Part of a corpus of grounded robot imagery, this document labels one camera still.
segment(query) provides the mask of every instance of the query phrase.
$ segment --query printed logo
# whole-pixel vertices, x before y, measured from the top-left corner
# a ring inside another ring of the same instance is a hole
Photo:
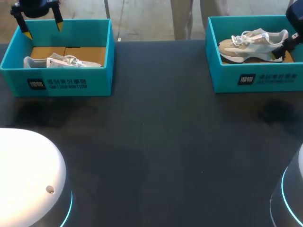
[[[87,89],[86,79],[47,79],[50,89]]]
[[[297,79],[297,74],[261,74],[257,80],[257,84],[291,84]]]
[[[27,83],[32,90],[46,90],[42,79],[27,79]]]
[[[238,85],[251,85],[255,80],[255,74],[241,74]]]

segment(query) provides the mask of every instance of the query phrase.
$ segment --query white sneaker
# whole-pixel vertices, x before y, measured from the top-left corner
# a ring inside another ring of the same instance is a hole
[[[269,33],[259,28],[254,31],[245,31],[240,36],[219,43],[220,55],[224,58],[242,63],[248,58],[260,58],[264,61],[282,62],[282,57],[272,60],[271,52],[282,46],[288,32],[282,30],[280,33]]]
[[[23,60],[23,68],[81,68],[81,67],[100,67],[102,65],[89,61],[80,61],[75,56],[61,56],[53,53],[46,59],[32,59],[25,57]]]

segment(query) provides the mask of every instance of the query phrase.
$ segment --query trousers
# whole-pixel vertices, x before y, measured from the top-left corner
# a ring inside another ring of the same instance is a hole
[[[194,0],[170,0],[176,40],[190,39],[193,27],[193,2]],[[205,30],[208,17],[229,15],[227,0],[200,0],[200,8]]]

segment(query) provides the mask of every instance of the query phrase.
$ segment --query shoelace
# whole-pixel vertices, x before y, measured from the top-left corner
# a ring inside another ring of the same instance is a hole
[[[242,44],[248,44],[248,43],[253,43],[252,39],[250,38],[251,35],[245,35],[250,31],[245,31],[241,35],[238,36],[233,36],[232,35],[232,43],[235,46],[240,46]]]
[[[82,61],[80,61],[78,58],[76,58],[75,56],[72,55],[66,55],[64,56],[65,58],[67,58],[67,60],[69,60],[69,64],[75,64],[75,65],[81,65],[83,67],[86,67],[85,64],[83,64]]]

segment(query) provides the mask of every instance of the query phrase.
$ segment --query cardboard box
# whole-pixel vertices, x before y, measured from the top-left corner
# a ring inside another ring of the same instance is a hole
[[[54,46],[42,46],[34,47],[30,57],[33,59],[45,59],[51,56],[53,53],[64,56],[65,47],[54,47]]]
[[[33,40],[23,35],[18,27],[0,65],[0,71],[15,96],[111,94],[115,42],[109,19],[64,20],[61,32],[58,31],[54,20],[28,20],[26,23]],[[43,59],[53,52],[75,55],[80,60],[94,61],[104,66],[23,68],[23,59],[26,56]]]
[[[64,55],[72,55],[81,61],[91,61],[104,65],[106,48],[105,47],[80,47],[65,49]]]
[[[225,59],[223,57],[221,57],[221,60],[222,60],[222,63],[223,64],[239,64],[239,63],[234,63],[234,62],[231,62],[229,61],[228,59]],[[285,58],[283,59],[282,63],[293,63],[294,60],[291,56],[291,54],[286,51],[285,52]],[[270,62],[270,61],[262,61],[261,59],[258,59],[258,58],[248,58],[245,62],[243,62],[242,64],[251,64],[251,63],[261,63],[261,64],[264,64],[264,63],[272,63],[272,64],[276,64],[275,62]]]
[[[303,45],[291,53],[294,62],[224,64],[218,43],[243,31],[262,28],[268,32],[295,30],[286,16],[210,17],[206,29],[205,51],[214,91],[262,92],[303,90]]]

